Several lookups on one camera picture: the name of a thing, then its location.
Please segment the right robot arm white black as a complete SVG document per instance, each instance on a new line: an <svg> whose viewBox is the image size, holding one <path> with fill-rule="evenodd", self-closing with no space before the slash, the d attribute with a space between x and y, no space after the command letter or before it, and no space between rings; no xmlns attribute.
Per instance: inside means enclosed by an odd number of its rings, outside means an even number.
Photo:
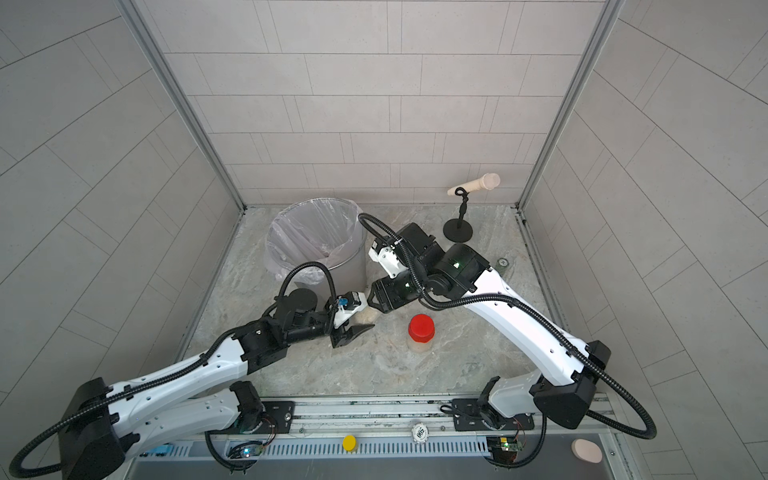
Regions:
<svg viewBox="0 0 768 480"><path fill-rule="evenodd" d="M417 224L394 231L361 213L361 226L375 241L370 258L386 274L370 290L372 308L390 313L418 301L433 311L464 307L480 316L520 349L535 371L488 381L476 405L480 420L500 430L518 414L538 413L540 430L550 422L576 429L592 418L628 436L652 440L657 426L644 406L606 371L610 349L563 330L522 299L481 254L466 244L443 250ZM598 383L614 391L643 423L634 428L591 408Z"/></svg>

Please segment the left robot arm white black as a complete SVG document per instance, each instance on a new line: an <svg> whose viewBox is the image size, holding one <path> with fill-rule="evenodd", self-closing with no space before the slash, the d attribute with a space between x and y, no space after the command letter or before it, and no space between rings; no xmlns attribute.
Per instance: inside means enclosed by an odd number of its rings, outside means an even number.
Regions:
<svg viewBox="0 0 768 480"><path fill-rule="evenodd" d="M263 403L247 375L287 355L298 342L329 337L333 347L370 330L350 319L368 308L362 292L332 290L324 305L306 288L282 286L262 316L222 333L196 357L125 382L82 384L55 425L14 456L18 479L61 473L104 479L127 459L180 436L262 423Z"/></svg>

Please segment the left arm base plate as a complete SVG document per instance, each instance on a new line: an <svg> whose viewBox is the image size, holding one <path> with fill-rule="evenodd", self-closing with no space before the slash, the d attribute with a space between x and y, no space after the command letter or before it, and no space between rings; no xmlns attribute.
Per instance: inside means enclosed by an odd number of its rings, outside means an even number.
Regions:
<svg viewBox="0 0 768 480"><path fill-rule="evenodd" d="M287 434L293 421L295 403L292 401L266 400L263 413L251 429L246 429L243 420L238 418L228 428L213 430L214 435L257 435Z"/></svg>

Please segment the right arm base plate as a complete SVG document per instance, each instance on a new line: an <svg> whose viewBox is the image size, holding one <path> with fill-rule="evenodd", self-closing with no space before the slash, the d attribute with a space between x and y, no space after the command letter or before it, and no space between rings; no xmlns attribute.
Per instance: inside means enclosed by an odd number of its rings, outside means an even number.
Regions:
<svg viewBox="0 0 768 480"><path fill-rule="evenodd" d="M476 431L531 431L536 425L532 415L517 414L514 417L500 416L489 422L481 415L481 409L475 399L454 398L439 407L441 413L453 419L454 429L458 432Z"/></svg>

